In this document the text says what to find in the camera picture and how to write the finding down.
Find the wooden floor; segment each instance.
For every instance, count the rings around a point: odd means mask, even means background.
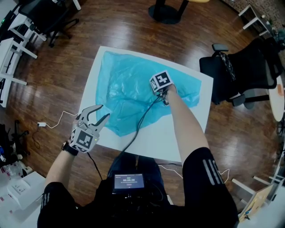
[[[199,59],[210,56],[212,43],[226,44],[230,53],[244,48],[255,35],[242,30],[237,13],[219,0],[205,4],[190,2],[182,20],[176,25],[155,22],[148,7],[155,0],[81,0],[77,12],[70,2],[73,18],[80,22],[69,30],[72,39],[60,37],[54,48],[37,39],[28,49],[38,55],[32,59],[23,54],[16,78],[28,86],[12,84],[6,114],[19,119],[24,130],[36,131],[37,122],[55,125],[63,110],[77,113],[92,63],[99,46],[141,52],[164,58],[199,71]],[[179,8],[181,0],[167,0]],[[34,136],[40,143],[37,149],[31,134],[27,149],[31,155],[26,165],[46,176],[69,137],[73,118],[65,115],[58,127],[42,128]],[[275,121],[269,102],[259,102],[252,110],[229,103],[211,105],[206,136],[219,170],[230,169],[230,179],[250,183],[252,175],[271,174],[278,147]],[[118,151],[96,146],[91,155],[105,178]],[[181,167],[167,166],[182,173]],[[166,192],[174,204],[183,205],[183,181],[172,171],[161,169]],[[92,161],[86,154],[75,159],[69,191],[81,205],[89,203],[100,183]]]

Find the blue plastic sheet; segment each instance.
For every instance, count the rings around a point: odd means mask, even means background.
[[[136,131],[136,126],[149,105],[157,98],[149,79],[167,70],[179,95],[188,107],[199,103],[201,81],[163,64],[129,54],[105,52],[96,90],[96,104],[104,105],[96,112],[97,120],[110,113],[105,127],[118,136]],[[171,113],[170,107],[156,103],[146,114],[141,128]]]

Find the display screen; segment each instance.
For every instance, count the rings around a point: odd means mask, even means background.
[[[115,189],[144,188],[142,174],[115,175]]]

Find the black shirt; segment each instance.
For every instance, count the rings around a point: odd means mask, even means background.
[[[101,181],[94,201],[78,209],[61,183],[50,183],[43,194],[38,227],[181,223],[190,227],[231,228],[238,225],[236,205],[209,149],[199,148],[188,156],[183,165],[183,183],[185,207],[170,205],[159,183],[146,185],[151,197],[133,201],[114,198],[112,179],[106,179]]]

